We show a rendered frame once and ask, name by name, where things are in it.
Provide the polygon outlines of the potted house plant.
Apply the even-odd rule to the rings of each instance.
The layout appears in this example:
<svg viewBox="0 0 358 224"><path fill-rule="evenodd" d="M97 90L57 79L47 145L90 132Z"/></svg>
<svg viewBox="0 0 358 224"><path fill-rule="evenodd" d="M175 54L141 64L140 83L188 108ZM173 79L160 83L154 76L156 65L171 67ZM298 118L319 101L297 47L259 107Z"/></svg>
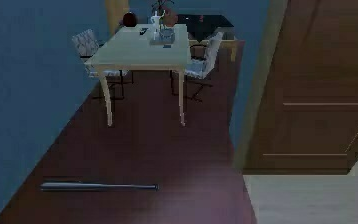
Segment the potted house plant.
<svg viewBox="0 0 358 224"><path fill-rule="evenodd" d="M152 13L157 13L161 17L161 23L166 27L173 27L177 21L178 16L173 11L169 4L174 4L173 0L154 0L151 4Z"/></svg>

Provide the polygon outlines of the grey baseball bat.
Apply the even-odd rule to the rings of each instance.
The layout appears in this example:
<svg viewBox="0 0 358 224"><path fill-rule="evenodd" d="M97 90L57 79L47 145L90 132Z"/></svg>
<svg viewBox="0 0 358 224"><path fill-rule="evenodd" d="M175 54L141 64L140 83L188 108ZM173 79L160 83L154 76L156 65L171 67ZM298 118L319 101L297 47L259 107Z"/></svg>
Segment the grey baseball bat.
<svg viewBox="0 0 358 224"><path fill-rule="evenodd" d="M105 189L137 189L137 190L158 190L157 184L136 185L136 184L103 184L83 182L44 182L40 185L42 191L97 191Z"/></svg>

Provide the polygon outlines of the yellow wooden door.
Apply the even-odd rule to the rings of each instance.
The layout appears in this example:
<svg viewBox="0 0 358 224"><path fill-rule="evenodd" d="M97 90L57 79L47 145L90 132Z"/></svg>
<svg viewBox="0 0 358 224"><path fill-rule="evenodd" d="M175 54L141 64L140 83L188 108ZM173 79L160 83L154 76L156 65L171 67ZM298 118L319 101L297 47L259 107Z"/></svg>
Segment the yellow wooden door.
<svg viewBox="0 0 358 224"><path fill-rule="evenodd" d="M124 14L129 11L129 0L105 0L105 9L109 33L113 35Z"/></svg>

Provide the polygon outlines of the grey bowl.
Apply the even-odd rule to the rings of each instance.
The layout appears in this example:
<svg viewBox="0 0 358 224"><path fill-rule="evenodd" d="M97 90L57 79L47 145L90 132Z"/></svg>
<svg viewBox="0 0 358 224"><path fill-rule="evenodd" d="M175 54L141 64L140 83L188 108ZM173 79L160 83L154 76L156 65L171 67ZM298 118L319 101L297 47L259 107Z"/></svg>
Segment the grey bowl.
<svg viewBox="0 0 358 224"><path fill-rule="evenodd" d="M175 32L172 28L165 28L160 31L160 40L163 42L173 42L175 40Z"/></svg>

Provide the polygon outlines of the brown wooden room door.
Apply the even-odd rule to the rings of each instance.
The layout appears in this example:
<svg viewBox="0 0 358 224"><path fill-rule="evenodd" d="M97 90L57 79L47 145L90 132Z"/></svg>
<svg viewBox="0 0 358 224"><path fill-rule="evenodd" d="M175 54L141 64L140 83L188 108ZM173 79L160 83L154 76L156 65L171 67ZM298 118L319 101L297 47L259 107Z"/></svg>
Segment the brown wooden room door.
<svg viewBox="0 0 358 224"><path fill-rule="evenodd" d="M358 161L358 0L288 0L246 175L345 175Z"/></svg>

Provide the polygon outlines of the dark red ball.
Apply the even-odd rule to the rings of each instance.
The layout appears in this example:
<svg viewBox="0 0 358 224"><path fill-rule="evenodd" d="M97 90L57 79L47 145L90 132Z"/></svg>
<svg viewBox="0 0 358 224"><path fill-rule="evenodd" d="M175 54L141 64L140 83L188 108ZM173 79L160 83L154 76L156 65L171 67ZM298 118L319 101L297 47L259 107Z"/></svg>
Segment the dark red ball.
<svg viewBox="0 0 358 224"><path fill-rule="evenodd" d="M122 24L125 27L135 27L137 25L136 15L132 12L128 12L123 16Z"/></svg>

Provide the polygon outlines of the white bottle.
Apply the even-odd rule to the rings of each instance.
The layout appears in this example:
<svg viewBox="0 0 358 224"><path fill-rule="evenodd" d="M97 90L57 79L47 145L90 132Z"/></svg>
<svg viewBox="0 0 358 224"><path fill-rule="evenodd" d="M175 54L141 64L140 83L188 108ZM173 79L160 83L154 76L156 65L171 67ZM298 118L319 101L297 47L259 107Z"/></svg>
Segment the white bottle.
<svg viewBox="0 0 358 224"><path fill-rule="evenodd" d="M150 18L150 20L153 25L153 39L157 40L160 33L160 16L157 11L154 12L154 15Z"/></svg>

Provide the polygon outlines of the pale wooden dining table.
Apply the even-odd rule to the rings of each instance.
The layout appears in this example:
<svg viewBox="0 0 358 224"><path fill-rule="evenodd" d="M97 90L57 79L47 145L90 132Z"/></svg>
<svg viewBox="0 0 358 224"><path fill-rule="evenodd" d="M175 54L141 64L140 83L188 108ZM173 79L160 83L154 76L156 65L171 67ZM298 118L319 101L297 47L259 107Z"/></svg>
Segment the pale wooden dining table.
<svg viewBox="0 0 358 224"><path fill-rule="evenodd" d="M148 28L144 35L139 34L142 28ZM92 66L98 73L105 98L108 126L113 124L113 114L107 80L103 75L104 70L176 71L179 75L178 103L180 123L182 126L185 125L183 72L191 60L187 26L185 24L176 24L173 27L175 40L171 48L151 45L152 29L151 24L123 27L85 62L85 65Z"/></svg>

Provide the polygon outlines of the white patterned chair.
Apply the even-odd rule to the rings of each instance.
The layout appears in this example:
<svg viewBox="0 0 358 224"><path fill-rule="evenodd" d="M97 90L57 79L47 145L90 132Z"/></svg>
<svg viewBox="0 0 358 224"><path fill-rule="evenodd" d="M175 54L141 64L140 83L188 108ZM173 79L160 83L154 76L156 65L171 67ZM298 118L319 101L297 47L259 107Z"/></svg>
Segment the white patterned chair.
<svg viewBox="0 0 358 224"><path fill-rule="evenodd" d="M96 38L92 29L87 29L79 34L72 36L73 45L79 55L80 60L85 63L91 58L103 43L100 43ZM133 84L134 76L129 70L104 70L103 75L107 78L108 88L115 92L115 86L121 87L121 95L116 97L111 96L112 100L123 100L125 98L125 84Z"/></svg>
<svg viewBox="0 0 358 224"><path fill-rule="evenodd" d="M204 49L204 53L202 56L192 56L190 62L184 69L183 85L191 83L198 86L198 88L191 95L183 93L183 97L185 99L201 102L201 99L198 97L199 93L205 87L212 87L212 84L205 83L205 80L215 68L223 35L223 32L217 32L209 39L207 44L192 45L192 48L202 47Z"/></svg>

